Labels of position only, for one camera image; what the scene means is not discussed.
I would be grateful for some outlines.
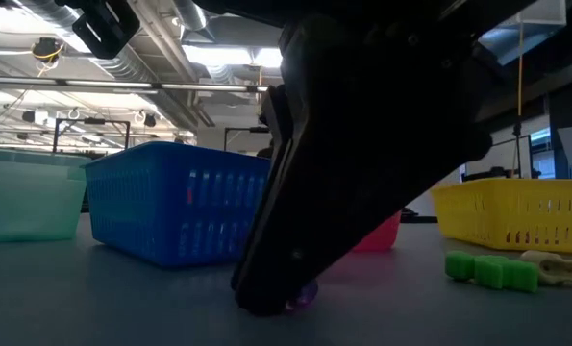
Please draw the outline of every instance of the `blue plastic basket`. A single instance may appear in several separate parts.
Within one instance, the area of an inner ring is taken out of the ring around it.
[[[181,266],[240,258],[270,161],[152,142],[86,168],[93,237]]]

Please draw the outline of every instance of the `wall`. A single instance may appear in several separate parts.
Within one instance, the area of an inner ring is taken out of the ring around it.
[[[563,149],[558,129],[572,127],[572,85],[550,95],[551,142],[555,155],[555,177],[571,178],[569,161]]]
[[[523,173],[523,178],[532,177],[532,156],[529,150],[530,142],[529,136],[521,137],[520,144],[520,162]],[[492,167],[503,167],[504,169],[512,169],[516,164],[516,141],[510,139],[506,142],[498,142],[493,145],[486,156],[479,161],[471,161],[465,164],[466,174],[476,174],[488,172]]]
[[[526,136],[532,133],[536,133],[540,130],[544,130],[547,127],[550,127],[550,116],[548,114],[543,114],[533,119],[528,119],[522,122],[520,135]],[[493,137],[493,144],[501,143],[506,140],[514,139],[514,135],[512,132],[514,131],[513,125],[511,127],[507,127],[495,133],[492,133],[491,136]]]

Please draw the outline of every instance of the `ceiling light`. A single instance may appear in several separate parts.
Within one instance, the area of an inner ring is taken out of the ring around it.
[[[280,67],[282,65],[282,53],[279,48],[262,48],[254,58],[254,64],[262,67]]]
[[[123,145],[121,145],[120,143],[115,142],[114,140],[110,140],[110,139],[104,138],[104,141],[105,141],[105,142],[108,142],[108,143],[110,143],[110,144],[112,144],[112,145],[116,145],[116,146],[118,146],[119,148],[123,148]]]
[[[101,143],[102,142],[101,137],[94,136],[94,135],[82,135],[81,139],[86,139],[86,140],[93,142],[93,143]]]
[[[157,90],[140,90],[140,89],[113,89],[112,92],[114,93],[127,93],[130,95],[138,96],[139,94],[142,95],[157,95]]]
[[[80,127],[76,126],[76,125],[72,125],[70,126],[70,129],[76,131],[76,132],[80,132],[80,133],[85,133],[86,131],[81,129]]]
[[[213,48],[194,47],[184,45],[190,62],[201,63],[206,66],[219,66],[225,64],[250,64],[251,56],[244,48]]]

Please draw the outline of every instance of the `yellow plastic basket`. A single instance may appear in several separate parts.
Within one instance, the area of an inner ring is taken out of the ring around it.
[[[484,179],[432,190],[446,237],[572,253],[572,180]]]

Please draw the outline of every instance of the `pink container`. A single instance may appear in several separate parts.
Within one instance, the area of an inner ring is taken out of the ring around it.
[[[378,226],[375,231],[363,239],[354,249],[353,252],[382,252],[388,251],[397,239],[397,231],[399,231],[399,223],[401,223],[401,212],[398,211],[392,217],[388,218],[384,223]]]

